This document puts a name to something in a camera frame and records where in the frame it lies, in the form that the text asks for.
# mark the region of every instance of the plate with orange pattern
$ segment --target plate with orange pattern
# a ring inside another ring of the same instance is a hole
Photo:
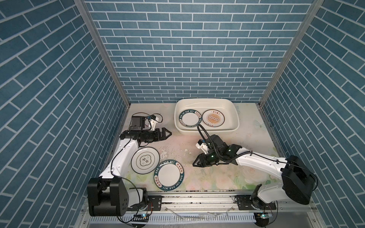
[[[203,122],[211,127],[219,127],[224,123],[224,115],[218,110],[206,110],[203,115]]]

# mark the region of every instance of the metal rail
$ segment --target metal rail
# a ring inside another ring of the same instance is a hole
[[[283,157],[283,158],[286,157],[285,152],[284,152],[283,148],[281,147],[279,140],[277,139],[274,129],[271,126],[269,119],[266,117],[266,113],[265,113],[263,107],[258,104],[256,106],[257,106],[258,112],[261,115],[262,120],[264,121],[265,127],[270,135],[271,140],[273,141],[273,144],[277,150],[279,157]]]
[[[149,195],[161,195],[161,211],[154,211],[153,215],[155,223],[159,223],[159,219],[166,219],[171,217],[172,220],[179,220],[179,216],[185,215],[191,217],[200,217],[205,215],[208,217],[209,222],[244,222],[248,221],[243,217],[250,213],[261,212],[262,210],[239,210],[237,204],[234,201],[234,196],[237,194],[251,194],[252,191],[201,191],[201,192],[149,192]],[[317,208],[311,202],[309,205],[301,205],[294,201],[279,201],[279,212],[307,212],[309,218],[314,225],[314,228],[321,228],[320,218],[318,217]],[[135,212],[127,211],[124,215],[126,218],[131,217]],[[85,202],[80,217],[81,220],[75,225],[76,228],[86,228],[88,224],[95,223],[120,223],[115,217],[103,216],[103,217],[90,217],[88,212],[87,202]],[[194,221],[179,220],[180,223],[190,223]]]
[[[317,14],[320,6],[322,5],[324,0],[314,0],[311,6],[309,7],[306,16],[304,17],[302,23],[300,24],[292,42],[289,45],[288,50],[285,52],[283,59],[279,63],[273,78],[269,82],[263,96],[260,98],[259,104],[263,106],[268,99],[271,91],[273,90],[275,84],[281,77],[285,67],[287,66],[290,58],[292,57],[293,53],[295,52],[297,46],[299,45],[301,39],[303,38],[304,34],[306,33],[309,25],[312,23],[314,16]]]
[[[95,27],[95,24],[91,18],[91,14],[86,6],[86,3],[84,0],[74,0],[76,7],[78,9],[78,11],[80,12],[81,17],[83,18],[86,27],[88,28],[90,35],[97,47],[97,49],[99,50],[99,53],[101,55],[101,57],[104,60],[105,65],[108,68],[108,71],[123,99],[123,101],[125,102],[126,106],[129,107],[130,106],[130,102],[129,99],[123,89],[123,86],[119,80],[119,77],[117,75],[117,72],[115,71],[115,68],[112,64],[112,61],[110,60],[110,57],[108,55],[107,50],[105,49],[105,46],[99,36],[99,33]]]

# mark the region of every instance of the metal vent grille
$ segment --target metal vent grille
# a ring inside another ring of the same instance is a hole
[[[179,213],[180,216],[166,213],[153,213],[148,224],[189,224],[189,223],[255,223],[254,213],[230,213],[229,215],[213,215],[210,213]],[[124,215],[123,221],[129,221],[132,215]],[[91,217],[89,223],[120,223],[116,217],[102,216]]]

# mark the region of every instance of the white plate with green rim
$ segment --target white plate with green rim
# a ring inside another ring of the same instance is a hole
[[[194,109],[187,109],[179,115],[180,123],[185,127],[196,127],[201,123],[201,114]]]
[[[183,166],[175,160],[165,160],[156,167],[153,179],[159,189],[163,191],[175,190],[183,182]]]

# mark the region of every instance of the metal bracket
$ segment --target metal bracket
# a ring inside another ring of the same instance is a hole
[[[152,209],[154,211],[161,210],[162,196],[148,196],[148,201],[152,202]]]
[[[127,106],[126,109],[125,109],[125,111],[124,111],[124,113],[123,113],[122,120],[120,121],[120,125],[119,125],[118,130],[116,132],[116,135],[114,137],[113,145],[112,145],[112,147],[109,150],[108,156],[107,156],[107,158],[105,160],[105,163],[103,165],[103,169],[102,170],[105,170],[107,168],[108,164],[112,160],[114,151],[116,150],[116,147],[118,146],[118,143],[119,143],[119,137],[118,137],[118,135],[120,135],[122,133],[122,130],[123,130],[123,127],[124,127],[124,123],[125,123],[126,118],[127,118],[127,115],[128,115],[128,111],[129,111],[129,107]]]
[[[234,197],[234,201],[237,203],[239,210],[256,210],[256,208],[252,206],[250,197],[251,195],[236,195]],[[276,210],[276,204],[271,202],[265,206],[265,210],[270,211],[270,209],[272,211]]]
[[[323,1],[324,0],[313,0],[313,3],[308,8],[307,14],[304,17],[302,23],[300,24],[296,34],[294,35],[294,37],[292,39],[292,42],[290,43],[289,48],[287,49],[287,51],[285,52],[285,54],[283,56],[283,59],[281,60],[281,62],[277,66],[277,69],[276,69],[271,81],[269,82],[263,96],[260,98],[259,104],[261,106],[263,106],[265,104],[265,102],[268,99],[268,97],[269,97],[271,91],[273,90],[275,84],[277,83],[277,81],[281,77],[281,74],[283,73],[283,71],[284,71],[285,67],[287,66],[290,58],[294,54],[297,46],[299,45],[300,41],[302,40],[303,36],[305,35],[309,25],[313,21],[315,15],[317,14],[319,8],[321,7],[321,5],[323,3]]]
[[[265,110],[263,109],[263,107],[261,105],[256,104],[256,107],[258,109],[258,112],[261,115],[262,120],[264,121],[265,127],[268,130],[268,133],[270,135],[271,140],[273,141],[273,144],[277,150],[277,154],[279,155],[279,157],[286,157],[285,152],[283,150],[283,148],[281,147],[279,140],[275,134],[275,131],[273,129],[273,127],[271,126],[269,119],[267,118],[267,115],[265,113]]]

